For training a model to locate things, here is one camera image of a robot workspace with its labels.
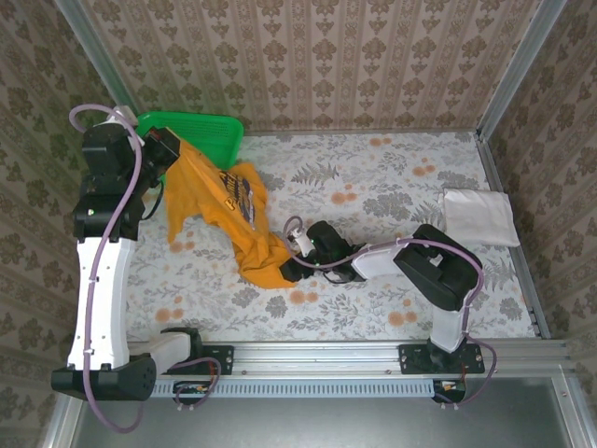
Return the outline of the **orange printed t-shirt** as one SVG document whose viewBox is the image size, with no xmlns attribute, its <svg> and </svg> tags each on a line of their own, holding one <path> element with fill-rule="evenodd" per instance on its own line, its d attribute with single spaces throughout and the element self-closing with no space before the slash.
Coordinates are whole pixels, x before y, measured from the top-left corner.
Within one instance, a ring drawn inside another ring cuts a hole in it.
<svg viewBox="0 0 597 448">
<path fill-rule="evenodd" d="M 229 237 L 238 273 L 246 281 L 266 289 L 295 285 L 281 274 L 290 254 L 270 230 L 268 191 L 253 164 L 221 170 L 183 140 L 178 160 L 166 173 L 164 199 L 170 244 L 187 218 L 200 216 Z"/>
</svg>

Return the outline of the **floral patterned table cover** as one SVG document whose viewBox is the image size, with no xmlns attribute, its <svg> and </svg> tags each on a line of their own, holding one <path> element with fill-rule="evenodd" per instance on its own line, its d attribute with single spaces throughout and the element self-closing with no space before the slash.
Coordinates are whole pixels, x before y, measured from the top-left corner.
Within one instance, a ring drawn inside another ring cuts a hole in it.
<svg viewBox="0 0 597 448">
<path fill-rule="evenodd" d="M 270 228 L 300 216 L 324 220 L 354 244 L 441 226 L 444 189 L 486 190 L 471 133 L 247 136 L 239 158 L 268 192 Z M 229 237 L 200 217 L 167 238 L 164 204 L 146 193 L 154 216 L 140 228 L 127 289 L 132 342 L 188 326 L 211 342 L 424 339 L 429 302 L 403 275 L 333 284 L 319 275 L 289 289 L 263 289 L 237 271 Z"/>
</svg>

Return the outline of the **green plastic basket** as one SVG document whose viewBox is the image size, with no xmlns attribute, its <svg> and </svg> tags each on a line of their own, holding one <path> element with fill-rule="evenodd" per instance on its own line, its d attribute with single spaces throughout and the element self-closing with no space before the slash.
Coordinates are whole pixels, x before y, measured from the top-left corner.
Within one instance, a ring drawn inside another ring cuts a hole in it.
<svg viewBox="0 0 597 448">
<path fill-rule="evenodd" d="M 137 117 L 143 137 L 152 127 L 168 128 L 201 152 L 220 171 L 236 164 L 244 127 L 233 117 L 189 112 L 151 111 Z"/>
</svg>

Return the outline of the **grey metal panel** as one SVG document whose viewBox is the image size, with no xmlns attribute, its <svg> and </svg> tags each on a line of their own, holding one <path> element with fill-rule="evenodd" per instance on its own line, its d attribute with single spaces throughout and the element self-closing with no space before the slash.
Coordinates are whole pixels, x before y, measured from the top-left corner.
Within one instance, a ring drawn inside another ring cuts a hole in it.
<svg viewBox="0 0 597 448">
<path fill-rule="evenodd" d="M 214 399 L 146 405 L 118 435 L 84 413 L 73 448 L 572 448 L 559 418 L 512 405 L 442 409 L 424 399 Z"/>
</svg>

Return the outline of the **black controller board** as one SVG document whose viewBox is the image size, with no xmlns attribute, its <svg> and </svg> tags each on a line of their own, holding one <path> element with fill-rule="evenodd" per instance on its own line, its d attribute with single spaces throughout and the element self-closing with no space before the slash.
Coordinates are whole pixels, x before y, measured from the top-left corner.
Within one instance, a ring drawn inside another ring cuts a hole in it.
<svg viewBox="0 0 597 448">
<path fill-rule="evenodd" d="M 460 403 L 465 398 L 466 386 L 464 380 L 434 380 L 434 402 Z"/>
<path fill-rule="evenodd" d="M 182 381 L 173 386 L 174 400 L 183 406 L 197 405 L 211 387 L 210 381 Z"/>
</svg>

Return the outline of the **white folded t-shirt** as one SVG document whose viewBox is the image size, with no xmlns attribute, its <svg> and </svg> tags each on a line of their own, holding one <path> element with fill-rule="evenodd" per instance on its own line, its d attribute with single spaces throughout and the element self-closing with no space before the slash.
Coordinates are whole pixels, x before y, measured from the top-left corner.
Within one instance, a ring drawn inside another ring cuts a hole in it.
<svg viewBox="0 0 597 448">
<path fill-rule="evenodd" d="M 440 196 L 445 233 L 463 245 L 518 247 L 512 207 L 503 192 L 444 189 Z"/>
</svg>

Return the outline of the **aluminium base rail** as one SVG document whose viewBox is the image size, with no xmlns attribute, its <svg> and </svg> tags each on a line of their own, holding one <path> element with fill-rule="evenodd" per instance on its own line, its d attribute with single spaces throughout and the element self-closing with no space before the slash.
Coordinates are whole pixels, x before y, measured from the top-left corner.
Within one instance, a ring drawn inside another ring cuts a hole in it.
<svg viewBox="0 0 597 448">
<path fill-rule="evenodd" d="M 400 378 L 424 362 L 416 341 L 205 343 L 202 352 L 224 361 L 226 378 Z M 470 379 L 494 365 L 497 378 L 552 377 L 575 371 L 565 343 L 543 339 L 479 342 L 474 361 L 458 367 Z"/>
</svg>

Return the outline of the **aluminium frame post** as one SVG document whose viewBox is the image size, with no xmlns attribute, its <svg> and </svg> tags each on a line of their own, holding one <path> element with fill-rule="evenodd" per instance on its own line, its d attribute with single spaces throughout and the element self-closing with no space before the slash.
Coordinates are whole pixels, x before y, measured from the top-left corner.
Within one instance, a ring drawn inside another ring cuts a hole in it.
<svg viewBox="0 0 597 448">
<path fill-rule="evenodd" d="M 54 2 L 64 15 L 112 100 L 116 105 L 128 106 L 137 116 L 138 110 L 131 92 L 120 77 L 116 64 L 112 61 L 100 34 L 80 0 L 54 0 Z"/>
<path fill-rule="evenodd" d="M 483 113 L 477 134 L 480 141 L 488 141 L 504 116 L 507 107 L 529 72 L 539 50 L 545 43 L 567 0 L 541 0 L 521 42 L 514 51 L 491 101 Z"/>
</svg>

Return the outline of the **aluminium table side rail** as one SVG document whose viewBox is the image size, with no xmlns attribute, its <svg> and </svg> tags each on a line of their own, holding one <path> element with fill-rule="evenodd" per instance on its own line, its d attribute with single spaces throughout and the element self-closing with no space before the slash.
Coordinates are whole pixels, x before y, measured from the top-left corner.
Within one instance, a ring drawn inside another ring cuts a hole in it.
<svg viewBox="0 0 597 448">
<path fill-rule="evenodd" d="M 493 155 L 489 144 L 482 140 L 476 133 L 473 133 L 479 152 L 481 164 L 483 166 L 488 185 L 492 191 L 503 192 L 504 188 L 496 168 Z M 551 334 L 548 328 L 545 313 L 537 295 L 535 284 L 531 276 L 528 263 L 524 256 L 522 247 L 510 247 L 509 254 L 512 259 L 514 269 L 519 279 L 521 294 L 527 306 L 527 312 L 532 320 L 535 335 L 541 339 L 550 339 Z"/>
</svg>

